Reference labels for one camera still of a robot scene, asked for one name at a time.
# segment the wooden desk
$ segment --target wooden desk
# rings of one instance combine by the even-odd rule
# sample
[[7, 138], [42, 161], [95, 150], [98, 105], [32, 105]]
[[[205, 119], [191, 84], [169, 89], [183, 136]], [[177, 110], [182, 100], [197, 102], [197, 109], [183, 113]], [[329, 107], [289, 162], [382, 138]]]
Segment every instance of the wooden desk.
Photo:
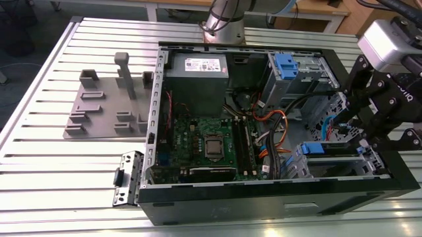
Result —
[[[178, 9], [191, 11], [209, 11], [213, 0], [59, 0], [63, 2], [78, 2], [105, 5], [138, 6], [147, 9], [149, 20], [158, 21], [158, 9]], [[298, 2], [298, 18], [325, 20], [330, 23], [325, 28], [325, 33], [336, 33], [345, 16], [350, 14], [348, 7], [341, 4], [340, 8], [326, 5], [328, 0], [302, 0]], [[266, 14], [262, 12], [246, 12], [246, 14], [277, 17], [295, 17], [295, 9], [290, 12], [278, 14]]]

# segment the blue cable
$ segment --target blue cable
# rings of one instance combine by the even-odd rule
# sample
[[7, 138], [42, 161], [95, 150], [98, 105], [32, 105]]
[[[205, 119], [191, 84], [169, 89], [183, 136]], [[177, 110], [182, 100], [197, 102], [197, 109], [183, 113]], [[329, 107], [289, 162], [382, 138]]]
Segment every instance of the blue cable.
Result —
[[321, 138], [325, 141], [326, 137], [328, 137], [328, 126], [330, 123], [330, 120], [336, 118], [336, 115], [330, 115], [329, 117], [325, 118], [324, 124], [322, 124], [322, 128], [321, 128]]
[[297, 3], [297, 0], [290, 0], [283, 10], [281, 10], [277, 14], [289, 12], [293, 6], [295, 5], [295, 3]]

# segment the label sticker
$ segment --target label sticker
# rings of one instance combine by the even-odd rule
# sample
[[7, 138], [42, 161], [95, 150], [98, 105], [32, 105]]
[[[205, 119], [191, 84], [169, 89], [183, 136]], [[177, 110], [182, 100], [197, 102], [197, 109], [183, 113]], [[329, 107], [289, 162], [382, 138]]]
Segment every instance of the label sticker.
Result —
[[187, 72], [221, 72], [219, 59], [187, 58], [185, 60], [185, 71]]
[[270, 173], [270, 166], [263, 165], [263, 172]]
[[265, 103], [259, 100], [257, 103], [262, 108], [265, 107]]

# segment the ram slot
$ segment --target ram slot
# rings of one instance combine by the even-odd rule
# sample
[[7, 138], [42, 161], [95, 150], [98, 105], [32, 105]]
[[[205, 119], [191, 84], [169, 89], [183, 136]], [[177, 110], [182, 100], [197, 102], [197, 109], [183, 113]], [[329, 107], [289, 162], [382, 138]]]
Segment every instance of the ram slot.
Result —
[[242, 120], [233, 122], [233, 139], [237, 151], [239, 174], [253, 174], [247, 126]]
[[233, 142], [234, 142], [235, 151], [237, 151], [238, 173], [243, 174], [245, 149], [242, 145], [242, 127], [239, 126], [239, 121], [237, 120], [231, 122], [231, 131], [233, 131]]
[[251, 158], [251, 149], [250, 149], [250, 132], [249, 132], [249, 126], [247, 121], [243, 119], [239, 122], [241, 125], [241, 135], [242, 135], [242, 144], [243, 144], [243, 166], [245, 170], [249, 172], [249, 174], [253, 174], [253, 158]]

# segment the cpu socket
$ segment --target cpu socket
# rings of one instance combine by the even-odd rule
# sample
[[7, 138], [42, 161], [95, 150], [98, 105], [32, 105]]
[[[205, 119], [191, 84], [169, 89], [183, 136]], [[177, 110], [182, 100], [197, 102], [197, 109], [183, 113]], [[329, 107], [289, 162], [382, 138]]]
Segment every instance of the cpu socket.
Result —
[[225, 145], [222, 135], [206, 135], [206, 158], [213, 162], [218, 162], [225, 158]]

